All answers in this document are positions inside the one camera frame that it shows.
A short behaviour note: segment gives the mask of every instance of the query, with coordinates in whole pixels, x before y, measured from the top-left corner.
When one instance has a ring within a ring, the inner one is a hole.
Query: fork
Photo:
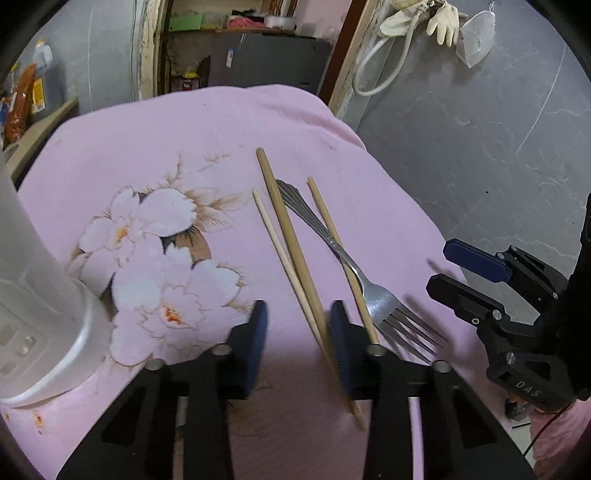
[[[277,185],[279,186],[281,197],[285,204],[306,224],[308,224],[308,226],[311,227],[312,230],[314,230],[353,271],[359,281],[369,315],[374,325],[380,330],[380,332],[382,332],[388,342],[390,344],[398,344],[417,358],[423,360],[425,363],[431,363],[431,361],[410,342],[436,357],[437,354],[427,343],[441,348],[441,345],[432,337],[439,337],[445,341],[447,341],[447,339],[407,308],[389,290],[368,280],[357,263],[334,239],[324,224],[312,211],[297,188],[281,180],[277,180]]]

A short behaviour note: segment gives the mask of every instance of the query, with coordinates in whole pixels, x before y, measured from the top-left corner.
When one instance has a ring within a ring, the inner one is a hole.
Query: wooden door frame
[[[374,27],[384,0],[352,0],[326,69],[319,97],[337,114],[351,87],[353,72],[363,40]]]
[[[173,0],[147,0],[140,43],[139,98],[164,93],[164,60]]]

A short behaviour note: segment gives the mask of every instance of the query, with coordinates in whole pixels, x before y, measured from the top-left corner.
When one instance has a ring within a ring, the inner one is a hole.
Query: yellow label
[[[43,95],[43,79],[35,80],[33,83],[33,104],[31,113],[39,113],[45,110],[45,96]]]

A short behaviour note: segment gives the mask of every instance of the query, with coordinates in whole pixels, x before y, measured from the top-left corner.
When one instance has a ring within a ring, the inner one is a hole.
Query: white cylinder
[[[112,324],[37,235],[0,155],[0,402],[20,407],[80,385],[104,360]]]

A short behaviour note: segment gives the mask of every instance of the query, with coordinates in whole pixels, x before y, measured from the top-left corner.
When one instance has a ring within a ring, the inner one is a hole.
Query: green box
[[[173,15],[168,23],[169,32],[182,32],[187,30],[201,30],[203,14]]]

